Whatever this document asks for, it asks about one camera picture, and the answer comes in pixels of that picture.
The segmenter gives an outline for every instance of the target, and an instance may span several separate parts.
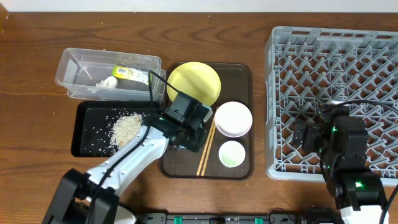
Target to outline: yellow plate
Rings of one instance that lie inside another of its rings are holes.
[[[200,62],[188,62],[178,66],[167,80],[176,89],[211,106],[221,92],[221,81],[213,68]],[[169,98],[174,101],[177,92],[167,87]]]

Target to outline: white plastic basket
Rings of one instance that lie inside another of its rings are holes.
[[[398,108],[398,32],[275,27],[265,48],[266,172],[272,179],[323,182],[319,158],[291,144],[295,119],[322,119],[321,103],[377,100]],[[398,115],[350,105],[367,124],[366,164],[398,184]]]

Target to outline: clear plastic container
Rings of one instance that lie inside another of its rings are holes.
[[[68,96],[90,100],[134,100],[149,101],[149,89],[146,84],[122,80],[123,86],[103,88],[96,84],[112,75],[115,65],[135,68],[143,72],[153,70],[165,78],[165,71],[160,72],[162,61],[150,55],[109,52],[105,50],[66,49],[58,66],[55,83],[68,89]],[[154,101],[163,100],[165,85],[152,76]]]

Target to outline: white bowl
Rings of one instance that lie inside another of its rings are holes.
[[[249,108],[238,102],[221,105],[215,114],[217,129],[227,137],[238,138],[245,135],[253,124]]]
[[[241,143],[228,141],[224,143],[218,151],[221,163],[227,168],[234,168],[242,164],[246,152]]]

